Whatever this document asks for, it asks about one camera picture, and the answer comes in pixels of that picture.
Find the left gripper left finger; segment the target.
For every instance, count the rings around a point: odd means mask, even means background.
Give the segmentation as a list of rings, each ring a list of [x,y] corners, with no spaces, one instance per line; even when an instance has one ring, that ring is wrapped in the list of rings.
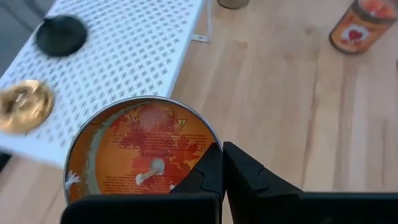
[[[60,224],[220,224],[223,198],[223,151],[213,143],[169,193],[86,196]]]

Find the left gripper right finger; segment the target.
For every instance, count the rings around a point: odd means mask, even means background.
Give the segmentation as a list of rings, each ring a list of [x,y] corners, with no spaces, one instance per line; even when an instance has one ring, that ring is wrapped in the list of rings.
[[[398,224],[398,193],[306,192],[223,144],[234,224]]]

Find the tall gold candlestick holder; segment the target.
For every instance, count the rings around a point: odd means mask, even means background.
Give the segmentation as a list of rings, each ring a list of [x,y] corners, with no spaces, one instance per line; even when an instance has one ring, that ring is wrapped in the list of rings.
[[[54,102],[53,91],[38,80],[23,80],[0,90],[0,131],[28,133],[48,118]]]

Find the black round candlestick base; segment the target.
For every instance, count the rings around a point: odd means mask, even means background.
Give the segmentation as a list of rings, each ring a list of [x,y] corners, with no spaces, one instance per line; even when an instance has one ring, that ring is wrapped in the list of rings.
[[[50,57],[66,57],[79,51],[88,38],[87,26],[76,16],[45,17],[35,34],[35,44]]]

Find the orange glass candle jar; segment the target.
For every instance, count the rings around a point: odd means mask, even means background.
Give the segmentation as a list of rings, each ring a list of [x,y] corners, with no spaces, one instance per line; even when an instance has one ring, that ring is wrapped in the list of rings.
[[[398,0],[354,0],[330,32],[329,41],[344,54],[362,54],[396,21]]]

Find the white perforated shelf riser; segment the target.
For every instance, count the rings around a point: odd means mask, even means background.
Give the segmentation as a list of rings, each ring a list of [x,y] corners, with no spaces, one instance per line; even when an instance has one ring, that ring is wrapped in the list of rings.
[[[46,121],[25,134],[0,132],[0,151],[63,167],[80,129],[105,107],[141,95],[169,97],[194,33],[213,0],[56,0],[88,28],[75,54],[51,58],[30,37],[0,77],[0,88],[40,80],[55,93]]]

